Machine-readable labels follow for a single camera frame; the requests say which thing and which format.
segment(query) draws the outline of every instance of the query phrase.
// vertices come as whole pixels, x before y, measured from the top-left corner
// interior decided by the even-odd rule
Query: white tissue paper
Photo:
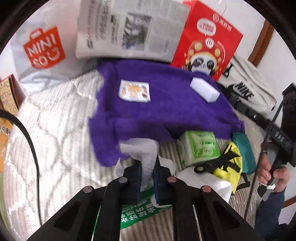
[[[227,203],[229,202],[232,187],[231,183],[222,180],[210,173],[198,174],[194,172],[194,167],[188,167],[176,175],[177,178],[186,182],[188,186],[201,188],[204,185],[210,186],[220,195]]]
[[[153,187],[153,169],[158,153],[159,144],[155,140],[145,138],[132,138],[119,142],[120,151],[142,163],[141,192]],[[176,172],[176,165],[172,160],[159,157],[161,166],[168,167],[172,175]],[[124,167],[119,159],[115,166],[115,176],[122,177]]]

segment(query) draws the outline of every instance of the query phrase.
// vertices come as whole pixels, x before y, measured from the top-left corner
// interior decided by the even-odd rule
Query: cartoon character print
[[[224,56],[222,48],[212,38],[207,38],[204,42],[194,41],[188,49],[185,69],[213,76],[224,62]]]

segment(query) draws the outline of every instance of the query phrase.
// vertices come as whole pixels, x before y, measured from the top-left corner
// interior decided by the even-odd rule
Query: human hand
[[[271,179],[271,174],[269,172],[270,169],[271,165],[268,161],[267,155],[264,154],[258,170],[258,179],[261,183],[267,184],[267,182]],[[290,180],[290,172],[286,167],[280,167],[274,171],[273,176],[274,178],[279,179],[274,192],[283,191]]]

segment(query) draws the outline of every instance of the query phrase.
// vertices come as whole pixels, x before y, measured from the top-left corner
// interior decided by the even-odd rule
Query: screw head
[[[89,193],[89,192],[92,191],[92,187],[91,187],[91,186],[86,186],[86,187],[83,188],[83,191],[84,191],[85,193]]]
[[[128,181],[128,179],[127,179],[126,177],[120,177],[120,178],[118,179],[118,181],[119,181],[120,183],[126,183],[126,182]]]
[[[210,191],[212,190],[212,188],[209,187],[209,186],[203,186],[203,187],[202,187],[202,190],[203,190],[204,192],[210,192]]]
[[[174,182],[176,182],[176,178],[175,177],[168,177],[168,182],[169,183],[174,183]]]

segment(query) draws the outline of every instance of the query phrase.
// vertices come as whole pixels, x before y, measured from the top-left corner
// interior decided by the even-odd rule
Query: newspaper
[[[83,0],[76,56],[171,62],[189,11],[172,0]]]

